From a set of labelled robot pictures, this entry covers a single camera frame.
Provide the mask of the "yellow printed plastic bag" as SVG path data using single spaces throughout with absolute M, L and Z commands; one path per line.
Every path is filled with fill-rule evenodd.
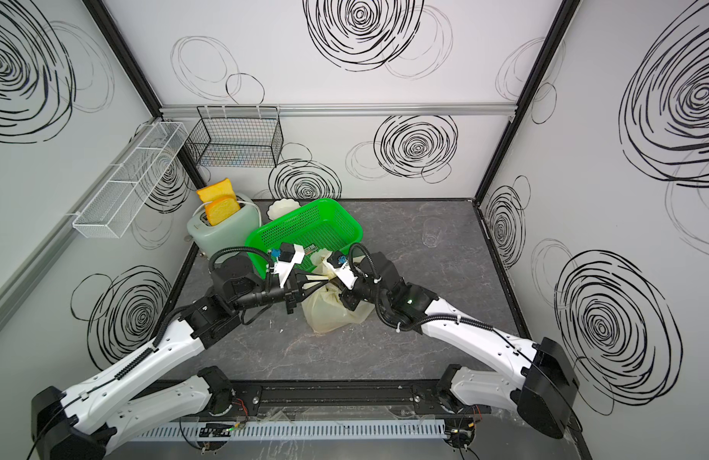
M 345 307 L 340 299 L 341 289 L 333 283 L 335 274 L 324 265 L 331 254 L 328 249 L 312 253 L 313 273 L 326 275 L 331 283 L 318 289 L 301 303 L 306 322 L 314 333 L 320 335 L 350 324 L 361 324 L 374 310 L 374 305 L 366 301 L 359 301 L 353 311 Z

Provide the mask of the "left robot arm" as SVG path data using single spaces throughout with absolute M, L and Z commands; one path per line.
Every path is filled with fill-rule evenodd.
M 147 396 L 152 383 L 243 325 L 247 310 L 283 303 L 293 309 L 316 286 L 298 266 L 301 245 L 266 252 L 233 246 L 209 259 L 213 285 L 172 310 L 155 337 L 109 368 L 66 390 L 50 386 L 32 400 L 31 454 L 41 459 L 103 459 L 138 435 L 205 409 L 224 416 L 239 404 L 216 366 Z

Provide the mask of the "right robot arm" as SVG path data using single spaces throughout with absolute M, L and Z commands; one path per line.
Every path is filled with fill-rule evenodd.
M 573 407 L 580 383 L 557 341 L 535 342 L 477 320 L 434 291 L 406 282 L 382 253 L 372 254 L 361 243 L 348 254 L 335 252 L 326 265 L 342 287 L 345 307 L 368 302 L 392 330 L 443 341 L 494 371 L 492 376 L 465 367 L 446 372 L 449 402 L 515 410 L 527 425 L 554 439 L 580 429 Z

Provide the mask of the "green plastic basket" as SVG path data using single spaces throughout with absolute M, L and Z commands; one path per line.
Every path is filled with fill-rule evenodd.
M 349 212 L 333 199 L 318 199 L 253 231 L 245 246 L 264 252 L 278 249 L 281 243 L 317 245 L 331 252 L 349 252 L 353 243 L 363 239 L 363 229 Z M 313 272 L 314 265 L 306 254 L 299 268 Z

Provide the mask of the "mint green toaster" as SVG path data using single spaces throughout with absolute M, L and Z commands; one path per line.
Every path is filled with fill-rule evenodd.
M 239 194 L 241 210 L 218 225 L 207 222 L 203 209 L 197 210 L 187 223 L 187 231 L 200 252 L 210 257 L 220 249 L 245 245 L 249 235 L 262 226 L 262 214 L 257 204 Z

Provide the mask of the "white scalloped dish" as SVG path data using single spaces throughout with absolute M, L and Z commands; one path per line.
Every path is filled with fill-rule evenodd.
M 295 199 L 278 199 L 269 205 L 266 214 L 268 214 L 269 220 L 273 222 L 300 207 L 301 204 Z

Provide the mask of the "front toast slice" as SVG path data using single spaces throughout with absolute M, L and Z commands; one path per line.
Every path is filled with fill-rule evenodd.
M 225 195 L 206 203 L 204 211 L 210 226 L 216 226 L 241 210 L 241 205 L 235 197 Z

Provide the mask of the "toast slice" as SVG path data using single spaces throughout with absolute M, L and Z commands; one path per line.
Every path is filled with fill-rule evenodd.
M 211 203 L 218 199 L 226 199 L 226 197 L 236 198 L 236 193 L 229 178 L 224 178 L 218 183 L 197 190 L 197 195 L 203 203 Z
M 206 203 L 204 211 L 210 226 L 216 226 L 241 210 L 241 205 L 235 197 L 225 195 Z

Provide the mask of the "rear toast slice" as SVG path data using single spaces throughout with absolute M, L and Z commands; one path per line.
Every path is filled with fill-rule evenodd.
M 236 198 L 236 193 L 229 178 L 224 178 L 218 183 L 197 190 L 197 195 L 203 203 L 211 203 L 218 199 L 226 199 L 226 197 Z

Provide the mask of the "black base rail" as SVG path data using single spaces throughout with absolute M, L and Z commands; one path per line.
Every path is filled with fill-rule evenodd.
M 486 403 L 463 404 L 438 379 L 406 381 L 232 381 L 251 415 L 273 407 L 403 406 L 418 415 L 477 414 Z

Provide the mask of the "white mesh wall shelf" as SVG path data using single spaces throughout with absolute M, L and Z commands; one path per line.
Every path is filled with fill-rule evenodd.
M 184 124 L 155 122 L 130 143 L 123 160 L 72 222 L 86 239 L 120 239 L 151 198 L 183 147 Z

